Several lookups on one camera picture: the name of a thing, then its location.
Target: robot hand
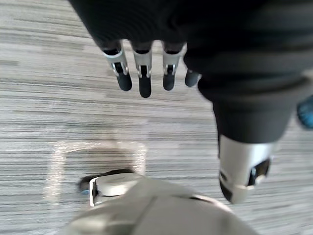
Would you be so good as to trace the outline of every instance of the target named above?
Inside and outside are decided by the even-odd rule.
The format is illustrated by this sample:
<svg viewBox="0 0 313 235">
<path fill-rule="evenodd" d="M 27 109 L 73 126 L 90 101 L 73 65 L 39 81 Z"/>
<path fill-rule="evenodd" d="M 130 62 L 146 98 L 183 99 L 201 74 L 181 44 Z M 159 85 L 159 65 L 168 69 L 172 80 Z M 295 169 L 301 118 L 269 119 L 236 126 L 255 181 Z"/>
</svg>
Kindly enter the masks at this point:
<svg viewBox="0 0 313 235">
<path fill-rule="evenodd" d="M 131 42 L 143 97 L 151 94 L 151 45 L 163 41 L 163 86 L 171 90 L 181 48 L 192 86 L 213 103 L 220 183 L 244 201 L 268 174 L 275 144 L 311 82 L 313 2 L 304 0 L 70 0 L 109 60 L 122 90 L 132 87 L 120 43 Z"/>
<path fill-rule="evenodd" d="M 257 235 L 224 204 L 126 169 L 92 178 L 89 192 L 91 209 L 63 235 Z"/>
</svg>

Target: striped carpet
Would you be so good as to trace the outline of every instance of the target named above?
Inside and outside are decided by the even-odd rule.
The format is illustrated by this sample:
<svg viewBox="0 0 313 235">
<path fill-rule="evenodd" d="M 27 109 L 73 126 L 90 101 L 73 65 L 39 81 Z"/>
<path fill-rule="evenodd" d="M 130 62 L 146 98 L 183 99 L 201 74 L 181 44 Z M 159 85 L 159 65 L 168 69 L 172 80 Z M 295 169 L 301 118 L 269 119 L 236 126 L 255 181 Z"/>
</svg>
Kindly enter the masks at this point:
<svg viewBox="0 0 313 235">
<path fill-rule="evenodd" d="M 152 95 L 119 90 L 100 50 L 65 0 L 0 0 L 0 233 L 56 234 L 86 208 L 77 190 L 90 173 L 127 165 L 130 150 L 65 153 L 59 198 L 44 197 L 59 141 L 136 141 L 147 148 L 146 174 L 192 187 L 227 203 L 220 192 L 211 105 L 177 73 L 162 87 L 154 44 Z M 262 235 L 313 235 L 313 135 L 293 119 L 266 179 L 245 204 L 231 206 Z"/>
</svg>

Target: blue object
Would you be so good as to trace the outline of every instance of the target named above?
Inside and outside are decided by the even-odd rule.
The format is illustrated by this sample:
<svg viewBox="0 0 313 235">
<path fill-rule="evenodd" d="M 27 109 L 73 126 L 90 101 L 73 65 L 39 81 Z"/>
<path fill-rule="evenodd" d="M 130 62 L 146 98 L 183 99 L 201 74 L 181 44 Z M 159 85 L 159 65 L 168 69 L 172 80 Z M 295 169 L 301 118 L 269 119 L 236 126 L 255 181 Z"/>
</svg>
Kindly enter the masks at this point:
<svg viewBox="0 0 313 235">
<path fill-rule="evenodd" d="M 313 129 L 313 95 L 298 105 L 297 114 L 306 129 Z"/>
</svg>

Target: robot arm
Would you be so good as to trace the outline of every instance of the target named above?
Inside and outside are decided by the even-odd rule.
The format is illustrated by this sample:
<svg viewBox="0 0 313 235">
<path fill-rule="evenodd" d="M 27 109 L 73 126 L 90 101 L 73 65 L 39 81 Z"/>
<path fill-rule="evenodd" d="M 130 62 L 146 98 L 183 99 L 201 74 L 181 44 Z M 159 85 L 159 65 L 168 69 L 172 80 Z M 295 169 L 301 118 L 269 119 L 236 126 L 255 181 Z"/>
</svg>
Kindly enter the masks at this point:
<svg viewBox="0 0 313 235">
<path fill-rule="evenodd" d="M 275 144 L 311 82 L 313 1 L 70 0 L 108 58 L 122 90 L 132 87 L 121 39 L 131 41 L 139 90 L 149 97 L 151 45 L 163 41 L 163 86 L 171 90 L 180 50 L 186 84 L 213 103 L 220 182 L 232 203 L 266 177 Z M 191 79 L 190 71 L 196 76 Z"/>
</svg>

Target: black sleeve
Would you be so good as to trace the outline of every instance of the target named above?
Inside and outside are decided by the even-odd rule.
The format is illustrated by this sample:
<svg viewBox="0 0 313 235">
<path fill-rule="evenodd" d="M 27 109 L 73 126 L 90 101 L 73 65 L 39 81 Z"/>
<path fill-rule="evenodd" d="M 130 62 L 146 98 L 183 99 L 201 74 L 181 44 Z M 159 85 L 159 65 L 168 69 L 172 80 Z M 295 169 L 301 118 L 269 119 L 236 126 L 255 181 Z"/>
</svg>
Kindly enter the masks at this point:
<svg viewBox="0 0 313 235">
<path fill-rule="evenodd" d="M 270 142 L 311 93 L 312 0 L 70 0 L 103 50 L 119 39 L 187 42 L 219 135 Z"/>
</svg>

